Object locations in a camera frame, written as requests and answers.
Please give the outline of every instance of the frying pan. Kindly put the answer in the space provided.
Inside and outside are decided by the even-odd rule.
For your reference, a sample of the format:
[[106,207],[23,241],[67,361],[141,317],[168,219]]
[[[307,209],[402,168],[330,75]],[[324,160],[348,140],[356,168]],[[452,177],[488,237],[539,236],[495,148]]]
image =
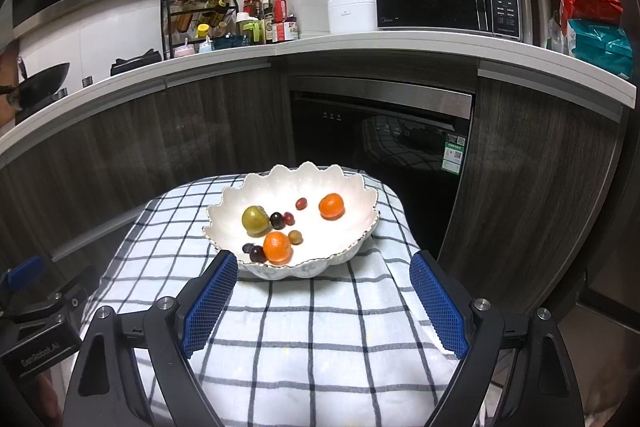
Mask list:
[[0,86],[0,94],[8,94],[10,102],[11,98],[17,98],[17,103],[21,109],[31,107],[44,98],[56,93],[62,83],[65,81],[66,74],[69,71],[69,63],[58,64],[46,70],[42,70],[33,76],[27,77],[27,69],[24,65],[22,57],[18,57],[18,69],[24,78],[17,87]]

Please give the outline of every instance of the plate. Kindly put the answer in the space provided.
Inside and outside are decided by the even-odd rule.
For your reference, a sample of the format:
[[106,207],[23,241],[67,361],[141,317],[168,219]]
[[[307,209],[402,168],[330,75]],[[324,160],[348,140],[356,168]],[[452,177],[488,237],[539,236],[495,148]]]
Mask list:
[[[331,192],[344,200],[344,214],[328,221],[320,216],[318,203]],[[304,210],[296,210],[296,201],[306,198]],[[225,187],[220,204],[207,207],[210,225],[203,227],[205,237],[217,251],[229,250],[238,258],[241,269],[267,280],[285,277],[315,277],[332,264],[350,260],[376,227],[378,191],[366,188],[360,174],[347,176],[340,166],[319,169],[311,162],[297,169],[276,165],[266,176],[248,174],[240,187]],[[245,243],[262,245],[265,234],[251,237],[242,226],[242,213],[252,204],[263,206],[267,214],[291,212],[296,222],[281,232],[300,230],[301,245],[293,245],[287,264],[275,266],[252,263],[242,251]]]

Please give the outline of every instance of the yellow cap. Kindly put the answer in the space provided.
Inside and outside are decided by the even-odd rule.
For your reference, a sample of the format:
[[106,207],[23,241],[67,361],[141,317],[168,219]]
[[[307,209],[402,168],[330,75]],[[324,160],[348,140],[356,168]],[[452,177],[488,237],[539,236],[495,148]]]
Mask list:
[[200,24],[198,26],[198,36],[205,37],[209,33],[209,25],[208,24]]

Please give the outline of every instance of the green plum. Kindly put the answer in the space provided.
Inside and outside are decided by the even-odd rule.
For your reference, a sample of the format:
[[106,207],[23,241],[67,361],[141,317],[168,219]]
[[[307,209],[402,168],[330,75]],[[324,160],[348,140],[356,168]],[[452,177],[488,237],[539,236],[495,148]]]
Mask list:
[[242,226],[250,235],[258,235],[269,227],[269,216],[261,206],[248,206],[242,213]]

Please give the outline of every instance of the scalloped bowl rim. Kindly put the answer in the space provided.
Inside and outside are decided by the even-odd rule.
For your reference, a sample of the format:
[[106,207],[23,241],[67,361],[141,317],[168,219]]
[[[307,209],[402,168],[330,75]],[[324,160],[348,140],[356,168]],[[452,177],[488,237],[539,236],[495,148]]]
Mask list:
[[[256,172],[250,172],[249,174],[247,174],[247,175],[245,176],[244,180],[242,181],[242,185],[240,185],[239,187],[230,187],[230,186],[229,186],[229,187],[225,187],[225,188],[223,188],[223,190],[222,190],[222,194],[220,194],[220,203],[218,203],[218,204],[209,204],[209,205],[207,205],[206,213],[207,213],[207,219],[209,219],[209,226],[212,224],[211,216],[209,215],[209,208],[210,208],[210,207],[212,207],[212,206],[222,206],[222,204],[223,204],[223,203],[224,203],[224,201],[225,201],[225,191],[226,191],[226,190],[241,190],[241,189],[242,189],[242,187],[244,186],[244,182],[246,181],[246,179],[247,179],[249,176],[257,176],[258,178],[267,178],[268,176],[270,176],[270,175],[271,175],[271,173],[273,172],[273,170],[274,170],[274,169],[284,168],[284,169],[287,169],[287,171],[289,171],[289,172],[295,172],[295,171],[299,170],[303,165],[306,165],[306,164],[311,164],[311,165],[313,165],[317,172],[322,172],[322,171],[325,171],[325,170],[330,169],[331,167],[336,166],[336,167],[338,167],[338,168],[340,169],[340,171],[342,172],[342,175],[343,175],[345,178],[347,178],[347,177],[351,177],[351,176],[360,176],[360,177],[361,177],[361,179],[362,179],[362,188],[363,188],[363,190],[365,190],[365,191],[367,191],[367,192],[369,192],[370,190],[373,190],[373,191],[376,193],[376,199],[375,199],[375,201],[374,201],[374,204],[373,204],[373,207],[372,207],[372,208],[373,208],[373,209],[375,209],[375,207],[377,206],[377,204],[378,204],[378,197],[379,197],[378,190],[377,190],[376,188],[367,188],[367,187],[365,186],[365,184],[364,184],[364,176],[363,176],[362,174],[360,174],[359,172],[356,172],[356,173],[354,173],[354,174],[351,174],[351,176],[347,176],[347,175],[345,174],[344,170],[342,170],[342,167],[340,167],[340,166],[339,166],[339,165],[337,165],[337,164],[333,164],[333,165],[331,165],[331,166],[327,167],[326,169],[319,169],[319,168],[318,168],[318,166],[316,166],[313,162],[304,162],[303,164],[301,164],[300,166],[298,166],[298,167],[297,167],[297,168],[295,168],[295,169],[289,169],[289,168],[288,168],[287,166],[285,166],[285,165],[278,164],[278,165],[274,165],[274,166],[271,168],[271,170],[270,170],[267,174],[257,174]],[[300,263],[298,263],[298,264],[292,264],[292,265],[284,264],[284,265],[281,265],[281,266],[275,266],[275,265],[273,265],[273,264],[265,264],[265,263],[253,263],[253,262],[246,263],[246,262],[245,262],[245,261],[243,261],[242,259],[238,259],[238,264],[242,264],[243,266],[258,266],[258,267],[260,267],[260,268],[263,268],[263,267],[265,267],[265,266],[268,266],[269,268],[273,268],[274,270],[289,270],[289,271],[290,271],[290,270],[292,270],[292,269],[294,269],[294,268],[299,268],[299,267],[301,267],[301,266],[305,266],[305,265],[307,265],[307,264],[317,263],[318,261],[329,261],[330,259],[333,259],[333,258],[335,258],[335,257],[337,257],[337,256],[339,256],[339,255],[343,255],[343,254],[345,254],[345,253],[347,253],[347,252],[351,251],[351,249],[352,249],[352,248],[354,248],[354,247],[356,247],[356,245],[357,245],[359,242],[361,242],[361,241],[363,241],[364,239],[366,239],[366,238],[367,238],[367,236],[368,236],[368,235],[373,231],[373,229],[375,229],[375,227],[376,227],[376,225],[378,224],[379,220],[380,220],[380,211],[379,211],[379,210],[377,210],[377,211],[376,211],[376,215],[375,215],[374,219],[372,220],[370,227],[369,227],[367,230],[365,230],[365,231],[363,232],[363,234],[362,234],[359,238],[357,238],[355,241],[353,241],[353,242],[352,242],[352,243],[351,243],[347,248],[345,248],[344,250],[339,251],[339,252],[336,252],[336,253],[332,253],[331,255],[329,255],[329,256],[327,256],[327,257],[318,257],[318,258],[315,258],[315,259],[306,259],[305,261],[301,261],[301,262],[300,262]],[[210,242],[212,242],[212,243],[213,243],[213,246],[216,248],[216,250],[217,250],[218,252],[220,252],[221,250],[223,250],[223,248],[221,248],[221,247],[220,247],[220,245],[218,244],[218,242],[217,242],[215,239],[212,239],[211,237],[209,237],[209,234],[208,234],[208,233],[206,232],[206,230],[205,230],[206,228],[207,228],[207,225],[205,225],[204,227],[202,227],[202,233],[204,234],[204,237],[206,237],[207,239],[209,239],[209,241],[210,241]]]

